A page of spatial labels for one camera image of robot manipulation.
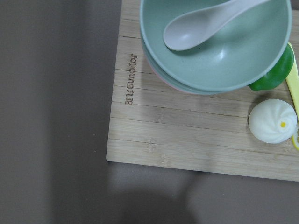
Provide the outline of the pink bowl under green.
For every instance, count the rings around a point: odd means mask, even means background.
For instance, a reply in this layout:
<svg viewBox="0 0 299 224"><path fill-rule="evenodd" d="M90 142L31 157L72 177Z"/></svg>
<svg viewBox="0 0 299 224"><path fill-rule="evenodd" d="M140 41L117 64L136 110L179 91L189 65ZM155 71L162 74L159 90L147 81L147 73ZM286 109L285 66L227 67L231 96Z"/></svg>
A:
<svg viewBox="0 0 299 224"><path fill-rule="evenodd" d="M175 81L173 81L168 75L165 75L163 72L159 72L159 71L155 71L154 73L164 82L166 83L168 86L170 86L173 89L176 89L180 92L184 92L184 93L190 93L189 91L186 91L182 88L181 84L176 83Z"/></svg>

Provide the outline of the wooden board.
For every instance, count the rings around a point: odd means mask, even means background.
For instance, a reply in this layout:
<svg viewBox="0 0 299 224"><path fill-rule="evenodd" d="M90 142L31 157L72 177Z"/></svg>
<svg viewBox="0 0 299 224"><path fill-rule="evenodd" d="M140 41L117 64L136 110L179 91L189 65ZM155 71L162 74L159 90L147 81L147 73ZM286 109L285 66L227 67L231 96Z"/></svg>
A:
<svg viewBox="0 0 299 224"><path fill-rule="evenodd" d="M270 91L248 87L193 95L159 79L142 50L137 0L124 0L107 142L108 161L279 180L299 179L291 140L267 144L249 131L259 102L292 102L287 84Z"/></svg>

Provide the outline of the white ceramic spoon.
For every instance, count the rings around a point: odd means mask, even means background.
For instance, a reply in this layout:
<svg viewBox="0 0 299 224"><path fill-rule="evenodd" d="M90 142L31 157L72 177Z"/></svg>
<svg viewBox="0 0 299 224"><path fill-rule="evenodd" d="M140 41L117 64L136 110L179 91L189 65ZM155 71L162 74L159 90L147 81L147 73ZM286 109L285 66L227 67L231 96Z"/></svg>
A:
<svg viewBox="0 0 299 224"><path fill-rule="evenodd" d="M174 51L196 47L237 16L265 2L265 0L230 0L180 15L165 27L164 44Z"/></svg>

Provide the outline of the toy steamed bun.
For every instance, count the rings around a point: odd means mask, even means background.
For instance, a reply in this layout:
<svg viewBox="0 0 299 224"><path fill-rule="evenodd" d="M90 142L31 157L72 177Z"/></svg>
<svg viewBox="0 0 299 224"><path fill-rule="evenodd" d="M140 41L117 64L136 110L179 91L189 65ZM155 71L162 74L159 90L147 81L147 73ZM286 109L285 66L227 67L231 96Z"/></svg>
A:
<svg viewBox="0 0 299 224"><path fill-rule="evenodd" d="M252 109L248 124L257 139L278 144L289 139L295 132L297 114L289 103L280 99L268 99Z"/></svg>

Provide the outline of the toy green pepper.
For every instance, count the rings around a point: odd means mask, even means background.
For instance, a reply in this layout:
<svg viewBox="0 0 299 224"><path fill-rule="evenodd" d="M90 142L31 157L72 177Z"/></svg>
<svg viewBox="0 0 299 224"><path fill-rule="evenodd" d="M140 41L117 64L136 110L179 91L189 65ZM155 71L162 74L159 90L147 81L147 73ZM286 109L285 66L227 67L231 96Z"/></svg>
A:
<svg viewBox="0 0 299 224"><path fill-rule="evenodd" d="M263 77L249 85L253 91L271 90L278 87L289 75L295 62L290 43L287 44L278 62Z"/></svg>

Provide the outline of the yellow plastic utensil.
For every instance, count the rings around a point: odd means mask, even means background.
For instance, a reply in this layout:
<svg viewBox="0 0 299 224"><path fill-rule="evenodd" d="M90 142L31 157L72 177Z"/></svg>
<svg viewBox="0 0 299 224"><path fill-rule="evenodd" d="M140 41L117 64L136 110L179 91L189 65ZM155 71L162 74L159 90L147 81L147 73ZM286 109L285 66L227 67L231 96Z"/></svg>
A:
<svg viewBox="0 0 299 224"><path fill-rule="evenodd" d="M291 48L293 53L293 66L291 68L291 71L289 72L289 75L286 78L286 83L288 85L292 101L294 104L295 112L297 114L297 119L299 119L299 74L297 69L297 63L295 58L295 53L293 51L293 47L291 43L288 43L288 46ZM299 150L299 122L297 121L296 129L294 131L294 134L291 137L292 143L294 147Z"/></svg>

